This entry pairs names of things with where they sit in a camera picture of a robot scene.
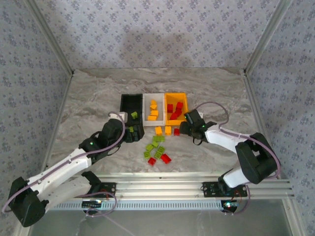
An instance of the glass panel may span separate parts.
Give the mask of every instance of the glass panel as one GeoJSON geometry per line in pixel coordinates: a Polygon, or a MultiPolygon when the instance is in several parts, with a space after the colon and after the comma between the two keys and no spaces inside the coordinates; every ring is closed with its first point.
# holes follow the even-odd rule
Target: glass panel
{"type": "Polygon", "coordinates": [[[30,236],[279,236],[292,235],[281,200],[253,200],[240,215],[220,211],[115,211],[112,221],[82,211],[49,211],[30,236]]]}

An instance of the cable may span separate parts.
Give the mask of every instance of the cable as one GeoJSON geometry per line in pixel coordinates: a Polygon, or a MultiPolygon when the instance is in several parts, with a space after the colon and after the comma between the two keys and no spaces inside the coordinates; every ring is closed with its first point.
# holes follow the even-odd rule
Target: cable
{"type": "Polygon", "coordinates": [[[22,192],[24,192],[25,190],[33,187],[34,185],[36,184],[39,184],[41,183],[45,178],[47,178],[48,176],[50,176],[52,173],[54,173],[55,171],[59,170],[60,168],[62,168],[63,166],[65,166],[66,164],[68,163],[71,163],[72,161],[78,159],[79,157],[81,156],[87,156],[87,155],[90,155],[90,154],[95,154],[95,153],[99,153],[99,152],[103,152],[103,151],[107,151],[113,147],[115,147],[124,137],[125,135],[125,131],[126,131],[126,126],[125,126],[125,122],[124,122],[124,119],[116,112],[109,112],[108,115],[110,114],[115,114],[119,117],[119,119],[121,120],[122,124],[123,124],[123,131],[122,131],[122,134],[120,135],[120,137],[118,138],[118,140],[113,143],[112,145],[108,146],[108,147],[105,147],[103,149],[100,149],[100,150],[95,150],[95,151],[89,151],[89,152],[84,152],[84,153],[81,153],[75,157],[72,157],[70,158],[69,160],[66,160],[65,162],[63,162],[62,164],[60,164],[59,166],[56,166],[54,169],[52,169],[50,172],[48,172],[47,174],[43,175],[40,179],[34,181],[33,183],[31,184],[28,184],[27,186],[25,186],[24,188],[20,189],[19,191],[17,191],[15,194],[13,194],[9,199],[8,201],[4,204],[3,208],[1,209],[1,212],[2,213],[8,213],[8,212],[11,212],[12,210],[6,210],[7,206],[10,204],[10,202],[16,198],[19,194],[21,194],[22,192]]]}
{"type": "Polygon", "coordinates": [[[117,198],[116,198],[116,196],[115,196],[114,194],[112,194],[112,193],[110,193],[110,192],[106,192],[106,191],[101,191],[101,192],[96,192],[96,193],[90,193],[90,194],[80,195],[80,196],[77,196],[77,198],[86,198],[86,197],[91,197],[91,196],[98,195],[98,194],[106,194],[106,195],[109,195],[109,196],[113,197],[114,200],[115,200],[114,206],[113,206],[109,211],[107,211],[107,212],[105,212],[105,213],[103,213],[103,214],[98,214],[98,215],[96,215],[96,214],[90,215],[90,214],[89,214],[89,211],[91,211],[91,210],[95,210],[95,211],[97,211],[97,212],[100,212],[100,210],[91,207],[91,208],[89,208],[89,209],[87,210],[86,216],[87,216],[87,217],[92,217],[92,218],[93,218],[93,217],[104,216],[104,217],[106,217],[108,220],[110,220],[112,223],[114,223],[115,225],[117,225],[119,228],[125,230],[125,231],[126,231],[127,233],[129,233],[131,236],[135,236],[131,231],[129,231],[128,229],[126,229],[126,228],[123,227],[122,225],[118,224],[115,220],[113,220],[113,219],[111,219],[111,218],[108,217],[108,215],[109,215],[110,213],[112,213],[112,212],[115,210],[116,206],[117,206],[117,198]]]}
{"type": "Polygon", "coordinates": [[[195,109],[201,107],[202,105],[204,104],[209,104],[209,103],[212,103],[212,104],[216,104],[218,106],[220,106],[224,111],[225,111],[225,114],[226,114],[226,121],[222,122],[219,124],[219,131],[221,131],[222,133],[224,134],[227,134],[227,135],[230,135],[230,136],[233,136],[233,137],[236,137],[236,138],[242,138],[242,139],[248,139],[248,140],[251,140],[252,142],[260,145],[262,148],[264,148],[267,152],[269,152],[269,154],[274,158],[276,164],[277,164],[277,172],[273,175],[273,176],[270,176],[270,177],[267,177],[266,179],[271,179],[271,178],[276,178],[278,177],[278,175],[280,174],[280,161],[279,159],[277,158],[277,156],[275,155],[275,153],[270,149],[268,148],[265,144],[263,144],[262,142],[256,140],[256,139],[253,139],[252,137],[249,137],[249,136],[246,136],[246,135],[242,135],[242,134],[234,134],[234,133],[231,133],[231,132],[228,132],[226,130],[223,130],[221,128],[222,125],[228,123],[229,121],[229,114],[228,114],[228,111],[227,109],[221,105],[220,103],[218,102],[212,102],[212,101],[208,101],[208,102],[203,102],[201,103],[200,105],[198,105],[195,109]]]}
{"type": "Polygon", "coordinates": [[[229,211],[229,213],[230,213],[231,215],[238,215],[238,214],[241,214],[242,212],[244,212],[244,211],[248,208],[248,206],[249,206],[249,204],[250,204],[250,202],[251,202],[251,191],[250,191],[250,188],[248,188],[247,185],[246,185],[246,189],[247,189],[248,198],[247,198],[247,202],[245,203],[245,206],[243,207],[243,209],[241,209],[240,211],[238,211],[238,212],[236,212],[236,213],[233,213],[233,212],[227,210],[227,211],[229,211]]]}

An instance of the red block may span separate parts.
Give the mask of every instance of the red block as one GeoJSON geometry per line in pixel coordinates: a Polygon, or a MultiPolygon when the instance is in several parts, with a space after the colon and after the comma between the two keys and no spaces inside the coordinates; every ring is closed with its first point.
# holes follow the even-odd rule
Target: red block
{"type": "Polygon", "coordinates": [[[177,119],[177,117],[178,115],[176,113],[173,113],[169,119],[173,120],[173,119],[177,119]]]}
{"type": "Polygon", "coordinates": [[[168,163],[170,163],[172,161],[172,159],[169,158],[168,155],[166,155],[166,154],[163,154],[161,156],[161,159],[162,159],[162,161],[164,161],[165,164],[168,164],[168,163]]]}
{"type": "Polygon", "coordinates": [[[156,163],[156,160],[151,157],[149,160],[148,160],[148,163],[151,165],[151,166],[154,166],[154,164],[156,163]]]}
{"type": "Polygon", "coordinates": [[[182,102],[178,102],[176,105],[176,110],[181,110],[183,108],[183,103],[182,102]]]}
{"type": "Polygon", "coordinates": [[[167,104],[167,113],[173,113],[173,104],[167,104]]]}
{"type": "Polygon", "coordinates": [[[177,109],[177,110],[175,111],[175,113],[176,113],[177,116],[179,117],[183,112],[182,112],[182,110],[177,109]]]}
{"type": "Polygon", "coordinates": [[[179,134],[180,134],[180,133],[179,133],[179,129],[178,129],[178,128],[175,128],[175,129],[174,129],[174,135],[179,136],[179,134]]]}

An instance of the green block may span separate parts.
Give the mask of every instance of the green block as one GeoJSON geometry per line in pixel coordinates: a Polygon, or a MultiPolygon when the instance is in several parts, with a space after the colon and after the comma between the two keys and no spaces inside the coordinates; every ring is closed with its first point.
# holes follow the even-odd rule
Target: green block
{"type": "Polygon", "coordinates": [[[131,117],[132,117],[133,119],[137,119],[137,118],[138,118],[138,113],[137,113],[137,112],[131,113],[131,117]]]}
{"type": "Polygon", "coordinates": [[[157,148],[157,147],[158,147],[158,142],[153,141],[153,142],[152,142],[152,145],[153,145],[155,148],[157,148]]]}
{"type": "Polygon", "coordinates": [[[156,158],[156,159],[161,159],[161,156],[163,155],[163,153],[160,153],[160,152],[156,152],[155,154],[154,154],[154,157],[156,158]]]}
{"type": "Polygon", "coordinates": [[[164,136],[153,136],[153,142],[165,142],[165,137],[164,136]]]}
{"type": "Polygon", "coordinates": [[[146,146],[146,150],[147,150],[147,151],[152,151],[152,149],[154,149],[154,146],[153,146],[152,144],[148,144],[148,145],[146,146]]]}
{"type": "Polygon", "coordinates": [[[165,151],[165,148],[162,147],[162,146],[159,146],[158,149],[157,149],[157,151],[163,154],[164,151],[165,151]]]}
{"type": "Polygon", "coordinates": [[[149,158],[151,157],[149,151],[145,151],[145,152],[143,153],[143,155],[144,155],[144,158],[145,158],[145,159],[149,159],[149,158]]]}

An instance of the orange bin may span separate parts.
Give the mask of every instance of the orange bin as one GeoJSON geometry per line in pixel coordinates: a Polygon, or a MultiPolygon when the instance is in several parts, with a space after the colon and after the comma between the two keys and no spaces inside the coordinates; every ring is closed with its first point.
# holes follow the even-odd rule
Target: orange bin
{"type": "Polygon", "coordinates": [[[164,100],[165,100],[165,113],[167,114],[165,125],[179,126],[183,121],[186,121],[184,114],[188,112],[188,105],[187,105],[187,97],[184,92],[165,93],[164,100]],[[172,114],[167,113],[167,104],[173,104],[173,109],[175,111],[175,108],[178,102],[182,102],[184,104],[182,108],[182,114],[176,120],[170,120],[170,117],[172,114]]]}

